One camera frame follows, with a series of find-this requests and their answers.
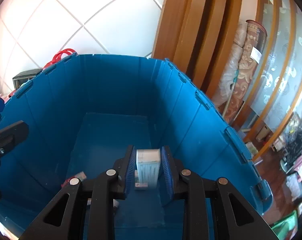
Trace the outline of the red white ointment box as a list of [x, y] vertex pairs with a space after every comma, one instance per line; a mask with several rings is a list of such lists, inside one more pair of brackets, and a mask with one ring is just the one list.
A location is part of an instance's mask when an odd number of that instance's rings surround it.
[[139, 183], [147, 189], [155, 189], [161, 166], [160, 149], [136, 150], [136, 166]]

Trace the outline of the black framed box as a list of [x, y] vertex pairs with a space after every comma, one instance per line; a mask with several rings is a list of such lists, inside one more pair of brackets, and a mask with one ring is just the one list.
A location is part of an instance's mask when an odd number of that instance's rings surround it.
[[23, 72], [20, 72], [16, 76], [12, 78], [13, 85], [15, 90], [17, 90], [20, 86], [22, 86], [27, 81], [33, 79], [35, 76], [37, 76], [42, 71], [42, 68], [36, 68], [31, 70], [26, 70]]

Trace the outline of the blue plastic crate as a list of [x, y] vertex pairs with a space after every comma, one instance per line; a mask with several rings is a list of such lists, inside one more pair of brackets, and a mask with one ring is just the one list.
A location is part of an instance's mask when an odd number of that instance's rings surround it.
[[[226, 178], [261, 215], [273, 196], [237, 132], [168, 60], [65, 57], [27, 81], [0, 112], [0, 130], [23, 121], [27, 139], [0, 155], [0, 222], [20, 239], [73, 178], [97, 178], [132, 145], [167, 146], [185, 169]], [[114, 200], [114, 239], [182, 239], [184, 202], [163, 206], [162, 166], [153, 190], [138, 181]]]

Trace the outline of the red toy suitcase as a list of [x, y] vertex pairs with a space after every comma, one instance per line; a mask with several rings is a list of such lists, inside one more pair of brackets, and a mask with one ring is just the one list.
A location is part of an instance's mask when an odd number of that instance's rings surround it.
[[69, 55], [72, 55], [72, 54], [74, 54], [74, 53], [76, 53], [76, 51], [73, 50], [73, 49], [71, 49], [71, 48], [67, 48], [67, 49], [64, 49], [64, 50], [60, 50], [58, 53], [56, 53], [56, 54], [53, 56], [52, 60], [51, 60], [50, 62], [48, 62], [48, 63], [43, 67], [43, 69], [48, 68], [48, 67], [50, 67], [51, 65], [56, 64], [57, 62], [59, 62], [59, 61], [62, 59], [62, 55], [65, 54], [65, 55], [69, 56]]

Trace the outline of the wooden glass partition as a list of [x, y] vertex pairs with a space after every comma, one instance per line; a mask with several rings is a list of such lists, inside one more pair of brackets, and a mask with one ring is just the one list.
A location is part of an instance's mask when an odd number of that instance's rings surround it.
[[257, 160], [269, 150], [302, 99], [302, 11], [294, 0], [258, 0], [256, 20], [267, 31], [244, 108], [257, 119], [244, 142], [257, 142]]

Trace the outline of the rolled carpet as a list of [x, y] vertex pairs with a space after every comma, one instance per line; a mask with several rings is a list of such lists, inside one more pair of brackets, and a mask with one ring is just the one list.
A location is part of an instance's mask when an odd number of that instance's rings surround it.
[[259, 65], [267, 31], [254, 20], [240, 21], [218, 87], [212, 97], [224, 120], [231, 123]]

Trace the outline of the wooden door frame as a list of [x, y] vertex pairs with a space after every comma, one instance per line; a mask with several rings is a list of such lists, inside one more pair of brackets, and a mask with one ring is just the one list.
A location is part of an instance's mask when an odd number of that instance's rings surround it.
[[218, 88], [242, 0], [164, 0], [152, 57], [168, 58], [209, 98]]

